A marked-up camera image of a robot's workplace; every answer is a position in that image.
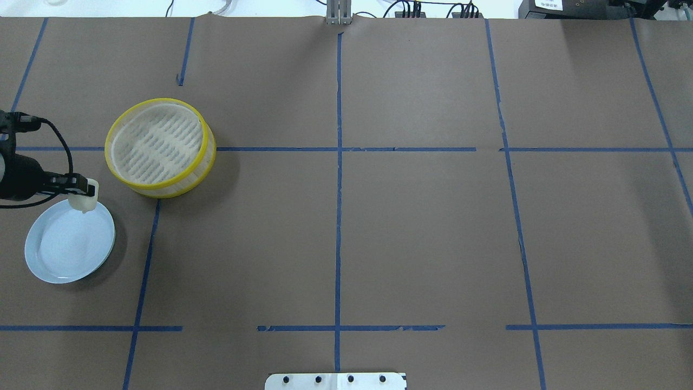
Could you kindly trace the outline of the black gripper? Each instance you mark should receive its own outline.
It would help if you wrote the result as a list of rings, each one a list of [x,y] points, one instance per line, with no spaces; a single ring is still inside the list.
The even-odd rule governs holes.
[[[19,155],[2,155],[1,199],[10,202],[24,202],[37,194],[52,197],[55,193],[82,197],[96,197],[94,181],[79,173],[50,176],[37,160]]]

